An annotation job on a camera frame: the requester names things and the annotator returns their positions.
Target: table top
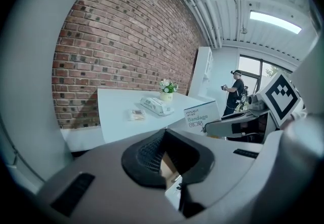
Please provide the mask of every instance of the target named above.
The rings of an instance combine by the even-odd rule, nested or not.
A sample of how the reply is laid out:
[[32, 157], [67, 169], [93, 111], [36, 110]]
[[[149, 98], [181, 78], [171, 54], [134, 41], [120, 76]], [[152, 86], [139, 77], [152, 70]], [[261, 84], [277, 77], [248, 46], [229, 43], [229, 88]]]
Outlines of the table top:
[[[173, 100], [165, 102], [175, 109], [168, 116], [159, 116], [140, 104], [143, 97], [159, 98], [160, 92], [98, 89], [98, 108], [102, 134], [106, 143], [121, 140], [148, 131], [158, 130], [184, 118], [184, 109], [204, 102], [174, 93]], [[129, 109], [145, 110], [145, 121], [129, 121]]]

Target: cap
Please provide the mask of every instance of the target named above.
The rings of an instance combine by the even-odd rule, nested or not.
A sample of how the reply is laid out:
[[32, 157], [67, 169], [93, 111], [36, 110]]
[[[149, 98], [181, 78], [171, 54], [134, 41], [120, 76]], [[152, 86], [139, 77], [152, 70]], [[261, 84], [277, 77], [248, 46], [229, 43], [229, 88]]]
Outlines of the cap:
[[240, 76], [242, 75], [242, 72], [240, 70], [235, 70], [231, 72], [232, 74], [238, 73]]

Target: flower pot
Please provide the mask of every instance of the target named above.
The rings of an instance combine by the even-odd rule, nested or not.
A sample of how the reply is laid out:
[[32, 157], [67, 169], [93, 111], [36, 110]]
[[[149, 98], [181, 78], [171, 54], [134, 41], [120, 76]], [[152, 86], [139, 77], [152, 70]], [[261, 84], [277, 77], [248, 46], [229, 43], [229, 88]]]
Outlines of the flower pot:
[[163, 101], [172, 101], [173, 93], [161, 92], [160, 99]]

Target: black t-shirt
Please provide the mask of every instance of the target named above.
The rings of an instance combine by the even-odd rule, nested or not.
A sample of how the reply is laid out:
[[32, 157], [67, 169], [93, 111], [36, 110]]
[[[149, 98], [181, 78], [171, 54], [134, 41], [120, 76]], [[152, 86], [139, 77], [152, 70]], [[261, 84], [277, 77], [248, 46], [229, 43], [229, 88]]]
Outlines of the black t-shirt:
[[235, 83], [233, 84], [232, 88], [237, 88], [238, 95], [237, 95], [237, 92], [228, 93], [227, 102], [236, 102], [236, 99], [238, 98], [238, 96], [242, 95], [242, 93], [244, 91], [244, 82], [243, 82], [243, 80], [242, 79], [237, 79], [235, 81]]

